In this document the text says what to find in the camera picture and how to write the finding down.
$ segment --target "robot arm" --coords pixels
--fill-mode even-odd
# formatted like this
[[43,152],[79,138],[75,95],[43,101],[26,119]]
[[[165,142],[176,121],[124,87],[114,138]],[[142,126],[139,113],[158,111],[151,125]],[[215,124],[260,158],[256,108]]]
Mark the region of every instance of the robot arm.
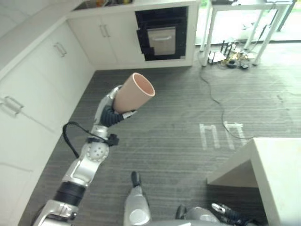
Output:
[[136,111],[124,114],[114,112],[112,105],[120,88],[121,86],[117,86],[101,100],[95,114],[91,136],[83,145],[79,158],[65,173],[54,198],[39,212],[33,226],[71,226],[68,220],[76,217],[85,190],[109,154],[109,146],[118,144],[116,135],[108,135],[108,127],[136,113]]

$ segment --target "cylindrical cup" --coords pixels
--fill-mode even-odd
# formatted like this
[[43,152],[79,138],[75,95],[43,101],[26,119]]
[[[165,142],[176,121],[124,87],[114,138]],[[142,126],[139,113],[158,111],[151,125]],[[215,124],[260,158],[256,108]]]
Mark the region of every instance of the cylindrical cup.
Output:
[[133,73],[118,91],[113,108],[119,114],[137,110],[155,94],[150,81],[139,73]]

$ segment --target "white cabinet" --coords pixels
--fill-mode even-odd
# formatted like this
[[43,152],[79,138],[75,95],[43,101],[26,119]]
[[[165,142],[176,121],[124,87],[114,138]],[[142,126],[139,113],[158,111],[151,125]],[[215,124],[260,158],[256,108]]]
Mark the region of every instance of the white cabinet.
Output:
[[67,23],[44,40],[29,58],[61,98],[66,100],[63,110],[70,117],[94,73],[94,68]]
[[68,23],[94,66],[117,63],[99,16],[70,19]]
[[145,62],[134,12],[79,17],[68,23],[97,69]]
[[0,98],[16,100],[22,112],[56,131],[66,120],[68,102],[36,69],[31,56],[19,63],[0,82]]
[[64,23],[0,80],[0,225],[18,224],[93,73]]
[[0,100],[0,225],[16,226],[58,137]]
[[145,62],[137,38],[138,25],[134,12],[103,15],[102,22],[119,64]]

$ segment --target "black oven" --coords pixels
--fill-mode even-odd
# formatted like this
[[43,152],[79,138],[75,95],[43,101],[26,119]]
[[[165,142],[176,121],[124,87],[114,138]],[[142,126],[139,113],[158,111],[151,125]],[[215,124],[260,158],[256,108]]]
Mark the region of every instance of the black oven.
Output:
[[141,51],[146,61],[183,59],[188,7],[136,11]]

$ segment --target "white wall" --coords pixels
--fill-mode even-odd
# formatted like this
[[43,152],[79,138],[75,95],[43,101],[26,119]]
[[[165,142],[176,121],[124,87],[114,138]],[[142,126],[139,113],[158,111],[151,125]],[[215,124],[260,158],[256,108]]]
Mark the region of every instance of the white wall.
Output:
[[0,0],[0,38],[51,2],[51,0]]

